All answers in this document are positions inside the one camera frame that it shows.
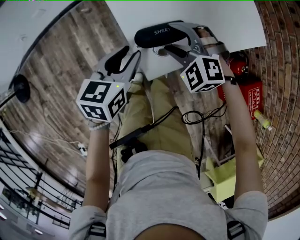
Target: shoe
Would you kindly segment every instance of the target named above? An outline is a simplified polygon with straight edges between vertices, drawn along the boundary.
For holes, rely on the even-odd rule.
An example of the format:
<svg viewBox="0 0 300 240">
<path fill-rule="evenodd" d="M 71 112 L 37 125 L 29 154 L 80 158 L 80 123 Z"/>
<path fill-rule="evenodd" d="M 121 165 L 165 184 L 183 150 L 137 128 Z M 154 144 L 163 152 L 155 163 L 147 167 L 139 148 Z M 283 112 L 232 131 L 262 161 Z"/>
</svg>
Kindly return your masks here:
<svg viewBox="0 0 300 240">
<path fill-rule="evenodd" d="M 137 72 L 135 74 L 135 77 L 130 81 L 131 83 L 142 83 L 144 79 L 144 76 L 142 73 Z"/>
</svg>

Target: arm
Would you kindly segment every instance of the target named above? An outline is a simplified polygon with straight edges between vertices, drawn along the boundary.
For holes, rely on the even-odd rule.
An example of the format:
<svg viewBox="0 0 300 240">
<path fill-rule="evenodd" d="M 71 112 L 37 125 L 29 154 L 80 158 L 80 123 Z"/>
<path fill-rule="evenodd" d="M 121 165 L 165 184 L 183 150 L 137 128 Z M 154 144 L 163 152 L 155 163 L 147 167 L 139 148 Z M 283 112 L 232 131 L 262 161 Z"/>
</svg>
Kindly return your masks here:
<svg viewBox="0 0 300 240">
<path fill-rule="evenodd" d="M 234 77 L 223 58 L 220 58 L 225 76 Z M 232 130 L 236 156 L 236 184 L 234 198 L 245 192 L 263 192 L 261 173 L 257 161 L 255 131 L 248 107 L 238 85 L 223 85 Z"/>
<path fill-rule="evenodd" d="M 86 190 L 82 204 L 99 207 L 104 212 L 108 205 L 110 183 L 108 137 L 108 125 L 90 133 L 86 163 Z"/>
</svg>

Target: gray t-shirt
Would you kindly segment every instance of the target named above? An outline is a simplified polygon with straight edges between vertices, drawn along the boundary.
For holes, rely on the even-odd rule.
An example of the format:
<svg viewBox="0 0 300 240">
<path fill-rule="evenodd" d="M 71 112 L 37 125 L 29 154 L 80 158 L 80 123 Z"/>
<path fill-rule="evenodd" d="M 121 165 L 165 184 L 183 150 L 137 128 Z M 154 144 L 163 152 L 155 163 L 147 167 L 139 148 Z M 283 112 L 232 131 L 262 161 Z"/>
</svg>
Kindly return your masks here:
<svg viewBox="0 0 300 240">
<path fill-rule="evenodd" d="M 94 206 L 73 211 L 70 239 L 133 240 L 151 226 L 175 224 L 207 240 L 225 240 L 227 223 L 237 220 L 246 230 L 238 239 L 260 240 L 268 222 L 265 194 L 244 193 L 233 209 L 223 210 L 201 190 L 195 164 L 170 152 L 152 150 L 132 156 L 116 189 L 118 199 L 106 213 Z"/>
</svg>

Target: white cube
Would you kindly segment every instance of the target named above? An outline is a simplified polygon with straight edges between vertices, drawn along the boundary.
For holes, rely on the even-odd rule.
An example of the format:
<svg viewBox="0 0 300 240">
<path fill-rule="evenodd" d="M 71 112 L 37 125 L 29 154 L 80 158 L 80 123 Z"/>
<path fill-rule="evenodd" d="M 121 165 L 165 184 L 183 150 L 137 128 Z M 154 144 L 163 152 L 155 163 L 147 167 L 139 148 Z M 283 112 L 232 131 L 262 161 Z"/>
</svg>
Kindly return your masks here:
<svg viewBox="0 0 300 240">
<path fill-rule="evenodd" d="M 124 83 L 85 79 L 76 103 L 88 119 L 112 122 L 127 102 Z"/>
<path fill-rule="evenodd" d="M 198 56 L 180 74 L 191 93 L 210 91 L 225 83 L 219 56 Z"/>
</svg>

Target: red fire extinguisher box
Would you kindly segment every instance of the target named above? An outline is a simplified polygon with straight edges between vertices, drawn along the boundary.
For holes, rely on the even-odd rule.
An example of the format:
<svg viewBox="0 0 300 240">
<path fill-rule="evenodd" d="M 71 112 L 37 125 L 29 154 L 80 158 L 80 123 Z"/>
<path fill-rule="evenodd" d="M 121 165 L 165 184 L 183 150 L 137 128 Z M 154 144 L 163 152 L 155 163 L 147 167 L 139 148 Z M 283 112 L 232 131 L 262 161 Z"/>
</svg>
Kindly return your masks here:
<svg viewBox="0 0 300 240">
<path fill-rule="evenodd" d="M 239 87 L 247 103 L 250 116 L 254 119 L 254 111 L 262 110 L 263 83 L 255 77 L 249 76 L 246 80 L 239 81 Z M 219 98 L 225 102 L 226 98 L 222 86 L 217 87 Z"/>
</svg>

